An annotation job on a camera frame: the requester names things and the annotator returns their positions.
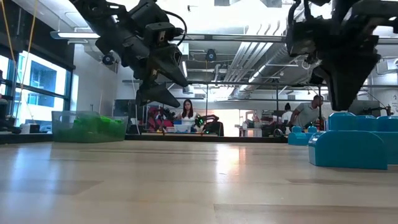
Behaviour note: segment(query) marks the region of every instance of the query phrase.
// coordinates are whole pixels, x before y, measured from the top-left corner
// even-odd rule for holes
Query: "black frame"
[[[6,87],[6,96],[10,96],[12,98],[12,103],[9,103],[7,106],[7,111],[9,114],[14,114],[14,104],[15,104],[15,96],[16,96],[16,89],[21,88],[21,84],[17,82],[17,72],[16,69],[14,68],[14,61],[9,58],[9,63],[8,63],[8,74],[3,80],[3,84],[5,84]],[[19,63],[19,57],[16,57],[16,64],[18,65]],[[34,93],[39,93],[42,95],[46,96],[52,96],[55,98],[61,98],[63,99],[63,110],[70,110],[70,101],[71,101],[71,90],[72,90],[72,78],[73,78],[73,71],[66,70],[66,76],[65,76],[65,94],[61,95],[58,93],[54,93],[51,91],[43,90],[40,88],[32,87],[29,85],[24,85],[24,90],[29,90]]]

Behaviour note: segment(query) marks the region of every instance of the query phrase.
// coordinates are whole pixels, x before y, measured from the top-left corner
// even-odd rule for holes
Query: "box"
[[[99,143],[123,141],[128,117],[108,118],[93,111],[53,111],[55,142]]]
[[[176,133],[191,133],[190,124],[175,124],[174,129]]]

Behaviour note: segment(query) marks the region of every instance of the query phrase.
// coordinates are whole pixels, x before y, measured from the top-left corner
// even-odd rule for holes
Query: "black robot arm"
[[[375,49],[377,26],[390,26],[398,33],[398,2],[380,0],[333,1],[331,19],[311,16],[309,2],[322,6],[330,0],[303,0],[305,20],[294,21],[302,3],[295,0],[288,16],[286,44],[292,57],[308,55],[308,63],[319,63],[311,84],[326,83],[332,109],[347,110],[381,56]]]
[[[217,117],[216,115],[207,115],[207,116],[197,116],[195,118],[195,124],[194,126],[198,126],[199,128],[203,125],[205,125],[206,121],[212,120],[217,122],[220,118]]]
[[[180,106],[165,84],[155,82],[162,74],[182,87],[188,85],[178,67],[182,54],[175,44],[170,44],[174,37],[186,34],[186,31],[184,33],[183,29],[170,23],[167,17],[170,12],[163,11],[156,5],[156,0],[140,0],[128,12],[123,5],[106,0],[70,2],[99,35],[96,46],[100,51],[103,54],[116,52],[122,66],[133,69],[134,78],[142,80],[136,95],[138,105],[158,101]]]

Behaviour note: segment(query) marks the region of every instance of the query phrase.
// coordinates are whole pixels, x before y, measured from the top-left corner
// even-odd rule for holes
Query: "wooden table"
[[[142,133],[144,136],[196,136],[196,137],[218,137],[217,134],[201,134],[201,133]]]

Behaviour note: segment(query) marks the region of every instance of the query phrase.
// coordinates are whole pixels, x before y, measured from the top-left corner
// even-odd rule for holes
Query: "person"
[[[322,96],[314,96],[310,103],[301,103],[292,113],[290,124],[305,128],[319,117],[319,107],[323,104]]]
[[[195,118],[197,116],[199,116],[199,114],[193,111],[191,100],[186,99],[183,104],[182,113],[177,116],[177,119],[180,119],[182,124],[189,124],[191,126],[191,132],[196,132],[193,126],[195,125]]]
[[[285,113],[282,115],[282,122],[289,123],[290,118],[292,117],[292,108],[290,107],[290,103],[286,103],[285,105]]]

